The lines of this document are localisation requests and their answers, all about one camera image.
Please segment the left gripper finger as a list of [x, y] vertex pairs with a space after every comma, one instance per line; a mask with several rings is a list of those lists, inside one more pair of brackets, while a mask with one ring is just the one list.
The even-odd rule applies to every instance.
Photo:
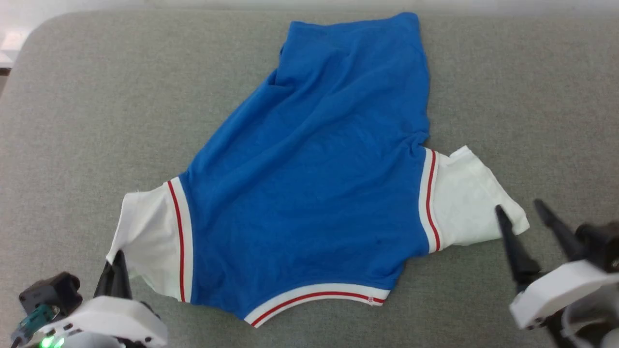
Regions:
[[115, 278], [116, 278], [116, 271], [114, 269], [114, 266], [106, 261], [103, 271], [101, 273], [101, 276], [99, 278], [99, 282], [97, 283], [97, 286], [95, 287], [93, 297], [94, 298], [99, 297], [99, 296], [115, 297]]
[[112, 280], [112, 296], [120, 299], [133, 299], [125, 255], [122, 250], [116, 253], [112, 264], [112, 270], [114, 273]]

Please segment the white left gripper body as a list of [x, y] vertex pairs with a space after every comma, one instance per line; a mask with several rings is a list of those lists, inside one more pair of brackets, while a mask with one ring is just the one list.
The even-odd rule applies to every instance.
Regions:
[[66, 347], [71, 339], [84, 334], [110, 337], [118, 348], [122, 346], [118, 339], [163, 348], [169, 338], [166, 324], [146, 304], [110, 296], [88, 300], [68, 317], [56, 319], [38, 332], [64, 338]]

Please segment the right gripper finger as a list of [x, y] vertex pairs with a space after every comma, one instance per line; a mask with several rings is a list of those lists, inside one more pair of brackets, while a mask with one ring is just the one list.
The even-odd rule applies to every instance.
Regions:
[[542, 269], [539, 263], [531, 258], [524, 245], [517, 239], [517, 236], [514, 234], [513, 223], [502, 205], [495, 206], [495, 214], [501, 231], [504, 251], [508, 258], [509, 269], [515, 282], [516, 292], [521, 293], [542, 276]]
[[584, 245], [574, 232], [563, 222], [555, 212], [542, 200], [534, 200], [533, 205], [544, 226], [553, 233], [568, 261], [579, 261], [586, 258]]

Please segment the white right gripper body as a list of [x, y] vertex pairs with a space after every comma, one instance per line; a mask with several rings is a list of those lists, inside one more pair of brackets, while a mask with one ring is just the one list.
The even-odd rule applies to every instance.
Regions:
[[616, 285], [618, 279], [618, 273], [603, 271], [587, 260], [568, 262], [518, 293], [509, 311], [517, 327], [526, 330], [601, 287]]

